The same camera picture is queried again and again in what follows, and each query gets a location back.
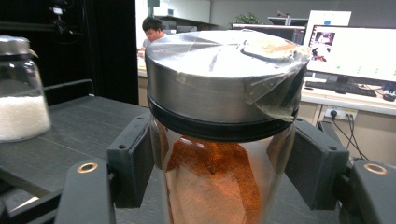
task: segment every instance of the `white desk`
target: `white desk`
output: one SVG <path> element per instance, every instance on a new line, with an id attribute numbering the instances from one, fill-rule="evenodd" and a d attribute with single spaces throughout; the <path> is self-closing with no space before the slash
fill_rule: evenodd
<path id="1" fill-rule="evenodd" d="M 305 81 L 307 80 L 318 81 L 317 79 L 309 77 L 305 78 Z M 326 91 L 321 89 L 308 90 L 303 86 L 302 101 L 319 105 L 335 105 L 392 116 L 396 115 L 396 101 L 386 101 L 382 99 L 382 95 L 379 93 L 377 94 L 377 97 L 369 97 L 349 93 L 340 94 L 335 91 Z"/>
<path id="2" fill-rule="evenodd" d="M 303 86 L 299 112 L 303 119 L 313 125 L 317 125 L 321 120 L 332 121 L 324 117 L 328 105 L 358 110 L 354 135 L 361 151 L 370 160 L 396 165 L 396 101 L 386 101 L 382 99 L 381 94 L 369 97 L 320 89 L 308 90 Z M 350 136 L 347 120 L 337 119 L 335 122 L 347 136 Z M 333 127 L 346 147 L 347 139 L 335 125 Z M 352 156 L 358 157 L 354 147 L 349 147 L 349 150 Z"/>

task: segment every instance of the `black rubber seal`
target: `black rubber seal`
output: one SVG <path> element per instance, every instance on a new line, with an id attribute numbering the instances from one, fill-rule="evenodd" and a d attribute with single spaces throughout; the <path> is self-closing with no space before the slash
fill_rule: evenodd
<path id="1" fill-rule="evenodd" d="M 33 55 L 30 53 L 27 54 L 14 54 L 14 55 L 0 55 L 1 62 L 8 62 L 8 61 L 19 61 L 25 59 L 31 59 Z"/>
<path id="2" fill-rule="evenodd" d="M 268 119 L 249 123 L 216 123 L 190 119 L 157 104 L 148 95 L 152 115 L 167 128 L 187 136 L 219 142 L 251 142 L 274 136 L 287 129 L 292 122 Z"/>

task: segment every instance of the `stainless steel lid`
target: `stainless steel lid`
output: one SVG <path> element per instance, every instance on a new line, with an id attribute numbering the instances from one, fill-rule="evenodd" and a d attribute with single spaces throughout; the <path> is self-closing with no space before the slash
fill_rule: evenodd
<path id="1" fill-rule="evenodd" d="M 29 41 L 23 37 L 0 35 L 0 56 L 30 54 Z"/>
<path id="2" fill-rule="evenodd" d="M 189 120 L 220 131 L 290 124 L 309 56 L 306 47 L 249 30 L 168 35 L 146 49 L 150 109 L 166 117 L 162 122 Z"/>

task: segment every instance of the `black table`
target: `black table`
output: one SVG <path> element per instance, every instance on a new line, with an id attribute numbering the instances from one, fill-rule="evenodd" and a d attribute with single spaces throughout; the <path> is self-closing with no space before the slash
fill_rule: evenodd
<path id="1" fill-rule="evenodd" d="M 59 190 L 67 170 L 91 158 L 106 160 L 106 149 L 148 108 L 86 96 L 49 108 L 51 129 L 36 138 L 0 144 L 0 178 L 37 197 Z M 116 209 L 118 223 L 163 223 L 155 169 L 141 208 Z M 338 210 L 310 211 L 284 175 L 267 223 L 339 223 Z"/>

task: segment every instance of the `power outlet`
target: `power outlet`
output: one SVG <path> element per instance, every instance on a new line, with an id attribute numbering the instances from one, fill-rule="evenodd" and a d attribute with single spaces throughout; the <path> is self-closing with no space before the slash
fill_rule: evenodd
<path id="1" fill-rule="evenodd" d="M 337 116 L 335 116 L 336 119 L 348 119 L 347 117 L 348 114 L 348 115 L 352 115 L 353 120 L 356 120 L 356 116 L 358 115 L 358 110 L 356 109 L 348 109 L 348 108 L 328 105 L 324 116 L 331 118 L 332 117 L 331 113 L 333 110 L 337 112 Z"/>

